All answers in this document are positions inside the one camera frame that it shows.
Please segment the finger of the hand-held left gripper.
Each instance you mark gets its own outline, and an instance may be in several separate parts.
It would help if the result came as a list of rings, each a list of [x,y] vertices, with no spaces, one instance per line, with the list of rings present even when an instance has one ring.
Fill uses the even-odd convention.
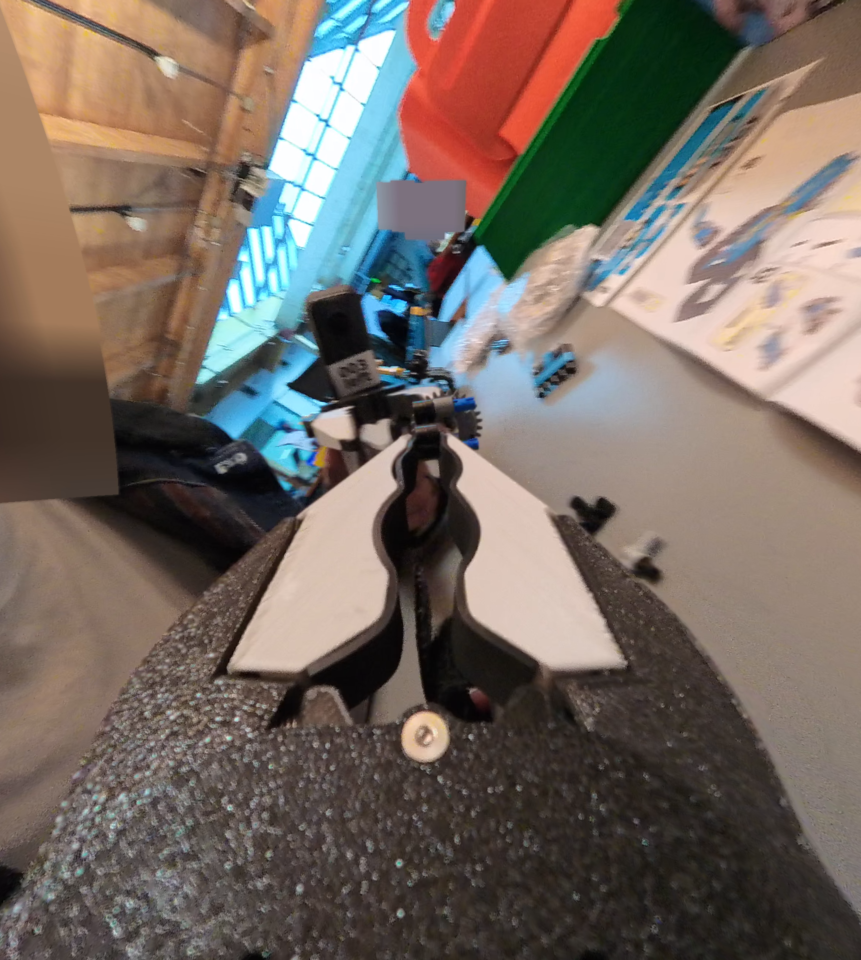
[[[319,450],[359,451],[360,428],[354,414],[317,414],[308,435]]]
[[[366,422],[361,425],[361,448],[364,453],[381,453],[407,434],[408,425],[399,417]]]

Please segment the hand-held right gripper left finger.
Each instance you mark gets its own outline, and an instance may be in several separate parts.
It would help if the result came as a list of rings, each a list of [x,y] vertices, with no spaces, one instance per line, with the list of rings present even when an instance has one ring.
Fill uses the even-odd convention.
[[[404,507],[402,436],[299,516],[229,660],[229,675],[309,679],[365,649],[399,598],[383,524]]]

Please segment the blue black pin connector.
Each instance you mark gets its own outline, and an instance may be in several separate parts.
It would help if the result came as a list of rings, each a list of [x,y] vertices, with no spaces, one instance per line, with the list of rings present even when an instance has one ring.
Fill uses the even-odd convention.
[[[458,468],[457,455],[450,446],[461,441],[447,428],[445,422],[452,414],[468,408],[478,409],[472,395],[450,393],[430,399],[415,400],[412,404],[409,442],[404,452],[408,463],[436,464],[436,476],[451,480]]]

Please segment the grey T-shaped connector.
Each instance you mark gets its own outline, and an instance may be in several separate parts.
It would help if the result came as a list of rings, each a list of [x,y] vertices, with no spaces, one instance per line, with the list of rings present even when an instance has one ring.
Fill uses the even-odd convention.
[[[661,535],[644,532],[621,550],[621,565],[638,579],[658,584],[663,578],[663,571],[656,560],[665,546],[666,541]]]

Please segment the grey desk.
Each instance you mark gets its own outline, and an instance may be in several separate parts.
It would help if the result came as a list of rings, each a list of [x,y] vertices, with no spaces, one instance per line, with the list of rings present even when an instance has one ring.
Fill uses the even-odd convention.
[[[580,376],[533,399],[524,364],[475,379],[484,452],[563,510],[617,507],[618,554],[664,540],[656,593],[736,690],[811,840],[861,913],[861,456],[581,302]]]

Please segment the person's left hand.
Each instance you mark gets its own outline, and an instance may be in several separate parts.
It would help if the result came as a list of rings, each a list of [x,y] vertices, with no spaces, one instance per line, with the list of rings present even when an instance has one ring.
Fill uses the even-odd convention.
[[[405,502],[408,543],[419,546],[431,538],[447,510],[447,499],[439,478],[427,474],[419,478]]]

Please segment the black connector cluster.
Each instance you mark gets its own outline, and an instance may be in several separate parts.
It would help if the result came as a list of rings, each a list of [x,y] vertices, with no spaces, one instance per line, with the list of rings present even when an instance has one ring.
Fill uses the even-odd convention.
[[[580,496],[569,499],[568,507],[575,521],[591,536],[598,534],[618,512],[618,507],[606,497],[600,496],[592,502]]]

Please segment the small clear plastic bag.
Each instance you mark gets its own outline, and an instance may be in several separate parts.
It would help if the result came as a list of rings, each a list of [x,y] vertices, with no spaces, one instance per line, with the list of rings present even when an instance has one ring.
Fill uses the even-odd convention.
[[[497,299],[489,299],[458,331],[451,355],[451,368],[457,375],[471,375],[487,366],[494,343],[505,337],[504,314]]]

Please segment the dark denim jacket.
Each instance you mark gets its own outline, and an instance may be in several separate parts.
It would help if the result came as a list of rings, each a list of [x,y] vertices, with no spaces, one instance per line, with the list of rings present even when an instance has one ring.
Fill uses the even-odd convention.
[[[201,416],[112,398],[118,492],[105,502],[224,571],[303,510],[263,454]]]

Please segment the blue black beam assembly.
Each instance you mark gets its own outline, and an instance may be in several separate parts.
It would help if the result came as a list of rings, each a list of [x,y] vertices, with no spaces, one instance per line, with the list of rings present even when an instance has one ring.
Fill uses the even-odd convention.
[[[534,396],[542,401],[573,378],[579,369],[578,358],[570,343],[561,343],[542,353],[531,371]]]

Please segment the white shirt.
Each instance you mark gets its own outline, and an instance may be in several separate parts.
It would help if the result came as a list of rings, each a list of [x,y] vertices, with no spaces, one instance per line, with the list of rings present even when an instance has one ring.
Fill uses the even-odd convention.
[[[0,865],[27,868],[130,674],[217,576],[97,500],[0,504]]]

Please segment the orange plastic carrier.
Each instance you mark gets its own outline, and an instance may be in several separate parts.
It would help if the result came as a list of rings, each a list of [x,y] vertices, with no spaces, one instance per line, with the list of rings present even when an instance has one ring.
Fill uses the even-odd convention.
[[[617,1],[413,1],[404,19],[415,72],[400,100],[408,171],[463,181],[483,217],[593,44],[620,18]]]

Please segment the green plastic bin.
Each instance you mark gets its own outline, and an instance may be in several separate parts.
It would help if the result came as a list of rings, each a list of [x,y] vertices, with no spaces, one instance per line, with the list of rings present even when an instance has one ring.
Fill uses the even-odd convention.
[[[697,2],[617,10],[474,231],[506,280],[563,228],[601,226],[742,50]]]

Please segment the blue sticker sheet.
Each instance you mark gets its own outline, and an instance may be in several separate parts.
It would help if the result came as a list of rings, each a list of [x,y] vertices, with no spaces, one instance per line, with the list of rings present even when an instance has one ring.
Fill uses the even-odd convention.
[[[585,294],[605,305],[709,189],[778,98],[773,81],[710,107],[609,227],[594,254]]]

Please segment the instruction booklet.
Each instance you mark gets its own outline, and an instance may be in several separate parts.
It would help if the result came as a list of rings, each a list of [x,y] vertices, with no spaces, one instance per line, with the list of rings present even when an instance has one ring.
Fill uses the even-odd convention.
[[[861,92],[768,121],[611,306],[861,453]]]

